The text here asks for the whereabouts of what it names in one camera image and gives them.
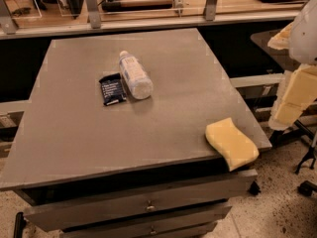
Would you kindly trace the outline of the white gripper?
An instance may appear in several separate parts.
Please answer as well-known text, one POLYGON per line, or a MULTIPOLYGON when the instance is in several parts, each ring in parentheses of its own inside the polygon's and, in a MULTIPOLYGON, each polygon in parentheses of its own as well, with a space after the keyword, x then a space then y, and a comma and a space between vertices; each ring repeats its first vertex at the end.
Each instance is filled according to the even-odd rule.
POLYGON ((317 0, 309 0, 292 23, 270 38, 267 45, 287 50, 301 64, 291 74, 274 118, 292 125, 317 99, 317 0))

